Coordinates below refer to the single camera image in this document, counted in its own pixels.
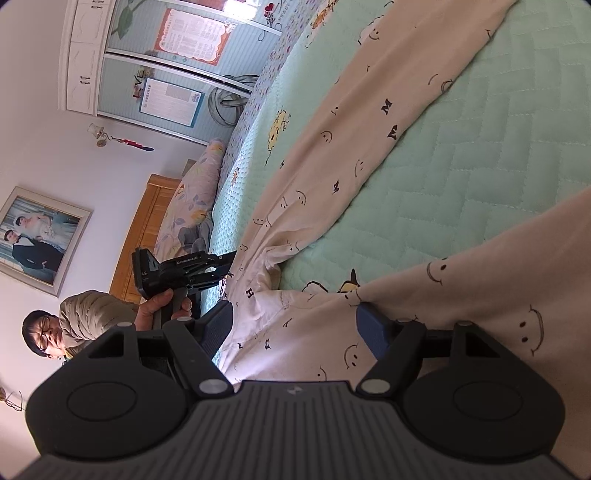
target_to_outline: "poster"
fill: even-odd
[[[236,24],[167,8],[155,49],[217,65]]]
[[[139,111],[193,127],[202,97],[202,92],[149,78]]]

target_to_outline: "metal screw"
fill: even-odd
[[[199,384],[199,390],[203,393],[207,393],[210,395],[216,393],[225,392],[228,389],[228,384],[224,382],[224,380],[219,380],[217,378],[210,378],[209,380],[203,380]]]
[[[361,390],[370,395],[379,395],[390,390],[390,383],[381,378],[370,378],[361,384]]]

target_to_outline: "picture frame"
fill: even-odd
[[[59,296],[91,214],[91,210],[16,187],[0,210],[0,271]]]

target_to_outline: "pillow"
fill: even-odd
[[[154,256],[159,262],[209,250],[212,209],[225,144],[215,139],[181,180],[160,226]]]

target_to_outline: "wall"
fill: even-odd
[[[156,151],[147,153],[117,142],[99,148],[86,131],[91,121],[116,137],[138,141]],[[28,397],[60,365],[27,349],[21,336],[25,315],[35,309],[57,313],[61,300],[91,288],[108,291],[150,174],[180,177],[187,159],[198,158],[202,151],[202,146],[149,130],[56,112],[11,157],[0,177],[0,204],[18,185],[94,211],[59,299],[0,275],[0,384],[7,390],[20,390]],[[23,414],[0,404],[0,472],[11,476],[35,455]]]
[[[0,11],[0,205],[15,186],[94,210],[54,298],[0,274],[0,385],[27,398],[59,361],[35,356],[21,336],[34,309],[58,312],[67,296],[108,290],[129,225],[152,173],[178,177],[203,147],[149,130],[57,110],[57,68],[67,0],[10,0]],[[98,148],[94,122],[116,136]],[[37,455],[24,414],[0,404],[0,473],[11,477]]]

